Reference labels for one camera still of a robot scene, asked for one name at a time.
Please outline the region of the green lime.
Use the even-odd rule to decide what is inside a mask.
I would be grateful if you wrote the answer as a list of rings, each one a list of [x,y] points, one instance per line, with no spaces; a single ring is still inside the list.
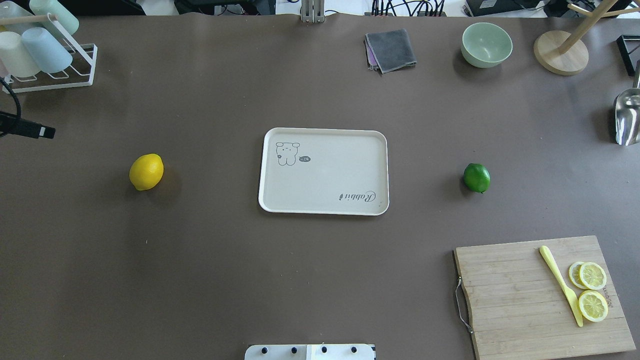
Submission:
[[[475,193],[485,193],[490,187],[490,173],[486,166],[471,162],[464,169],[462,180],[467,188]]]

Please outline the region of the yellow lemon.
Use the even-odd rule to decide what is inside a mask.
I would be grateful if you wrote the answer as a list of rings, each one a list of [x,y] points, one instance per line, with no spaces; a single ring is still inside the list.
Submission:
[[[157,153],[147,153],[133,162],[129,170],[129,180],[137,191],[148,191],[162,179],[164,165]]]

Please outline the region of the cream rabbit tray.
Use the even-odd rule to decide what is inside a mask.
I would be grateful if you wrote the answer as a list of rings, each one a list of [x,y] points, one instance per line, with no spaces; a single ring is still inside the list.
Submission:
[[[282,214],[384,214],[390,205],[386,137],[375,130],[269,130],[258,203]]]

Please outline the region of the grey folded cloth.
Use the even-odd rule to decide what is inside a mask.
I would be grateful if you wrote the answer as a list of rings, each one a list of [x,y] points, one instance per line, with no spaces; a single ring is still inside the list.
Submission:
[[[383,75],[418,62],[405,28],[365,34],[365,51],[368,68]]]

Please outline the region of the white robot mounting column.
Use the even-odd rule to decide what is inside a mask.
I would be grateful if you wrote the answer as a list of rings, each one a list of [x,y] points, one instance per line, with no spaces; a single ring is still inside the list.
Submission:
[[[374,344],[255,344],[247,348],[245,360],[375,360]]]

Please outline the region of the mint green bowl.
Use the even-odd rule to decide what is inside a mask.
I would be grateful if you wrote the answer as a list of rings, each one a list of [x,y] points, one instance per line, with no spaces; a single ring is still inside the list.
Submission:
[[[476,68],[494,68],[502,64],[513,50],[510,35],[494,23],[473,23],[462,33],[462,57]]]

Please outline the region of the yellow plastic knife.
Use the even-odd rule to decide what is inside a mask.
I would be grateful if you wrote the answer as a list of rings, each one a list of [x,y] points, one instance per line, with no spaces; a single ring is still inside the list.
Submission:
[[[584,326],[584,317],[582,312],[579,309],[579,300],[578,300],[578,296],[576,295],[576,292],[574,292],[574,290],[571,289],[565,282],[562,276],[562,273],[560,272],[560,269],[557,265],[557,262],[553,256],[553,253],[551,253],[550,248],[548,248],[548,246],[546,245],[542,245],[539,248],[539,252],[542,256],[542,259],[544,259],[544,262],[546,262],[547,267],[550,269],[551,273],[553,274],[558,285],[560,286],[560,289],[562,290],[567,300],[567,303],[569,304],[569,307],[573,313],[573,317],[574,317],[574,321],[576,322],[576,325],[582,328]]]

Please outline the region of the bamboo cutting board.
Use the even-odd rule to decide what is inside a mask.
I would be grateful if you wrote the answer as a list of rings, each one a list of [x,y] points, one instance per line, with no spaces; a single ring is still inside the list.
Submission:
[[[607,317],[578,326],[541,246],[550,249],[565,280],[574,262],[608,268],[594,235],[454,250],[476,359],[552,360],[635,351],[614,280],[608,278],[602,291]]]

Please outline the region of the lemon slice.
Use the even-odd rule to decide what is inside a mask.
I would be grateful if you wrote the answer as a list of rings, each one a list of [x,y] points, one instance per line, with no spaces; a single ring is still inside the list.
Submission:
[[[572,263],[569,269],[567,269],[567,274],[569,276],[569,280],[575,287],[578,287],[578,289],[587,290],[588,288],[585,287],[579,277],[579,271],[583,264],[585,264],[583,261],[576,261]]]
[[[578,297],[578,309],[590,322],[602,322],[609,312],[605,297],[598,291],[583,291]]]
[[[578,278],[586,289],[593,291],[603,289],[608,282],[605,270],[595,262],[581,264],[578,269]]]

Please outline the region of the wooden mug tree stand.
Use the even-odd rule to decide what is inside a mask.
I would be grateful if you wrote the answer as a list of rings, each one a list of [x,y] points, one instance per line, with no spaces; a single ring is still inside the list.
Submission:
[[[567,7],[585,19],[576,28],[574,33],[564,30],[549,30],[537,37],[534,43],[535,59],[546,70],[556,75],[573,76],[583,71],[589,61],[589,52],[581,41],[581,38],[601,18],[609,18],[622,14],[630,14],[640,11],[638,7],[611,11],[615,0],[602,0],[594,10],[589,11],[570,3]]]

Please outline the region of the light blue plastic cup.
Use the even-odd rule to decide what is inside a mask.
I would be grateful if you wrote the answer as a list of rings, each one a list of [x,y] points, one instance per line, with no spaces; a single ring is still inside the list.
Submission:
[[[26,29],[22,41],[29,54],[44,73],[59,73],[73,62],[73,57],[55,37],[43,27]]]

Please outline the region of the mint green plastic cup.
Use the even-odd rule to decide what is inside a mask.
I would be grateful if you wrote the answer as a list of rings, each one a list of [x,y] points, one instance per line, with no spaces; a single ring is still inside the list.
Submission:
[[[30,0],[29,7],[37,16],[55,16],[70,35],[79,29],[79,20],[59,0]]]

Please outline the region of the silver metal scoop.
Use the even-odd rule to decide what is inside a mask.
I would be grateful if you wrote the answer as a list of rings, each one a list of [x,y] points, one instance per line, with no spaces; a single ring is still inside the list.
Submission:
[[[640,62],[634,75],[632,87],[615,98],[615,141],[630,146],[640,141]]]

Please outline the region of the cream white plastic cup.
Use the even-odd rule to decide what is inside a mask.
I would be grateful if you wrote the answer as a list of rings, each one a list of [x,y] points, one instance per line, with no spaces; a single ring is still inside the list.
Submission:
[[[16,32],[0,33],[0,58],[10,75],[17,78],[29,78],[41,71]]]

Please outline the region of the aluminium frame post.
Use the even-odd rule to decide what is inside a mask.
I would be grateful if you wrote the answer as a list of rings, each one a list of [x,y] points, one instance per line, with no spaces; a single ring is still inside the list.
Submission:
[[[303,23],[324,23],[325,22],[325,1],[324,0],[300,0],[301,21]]]

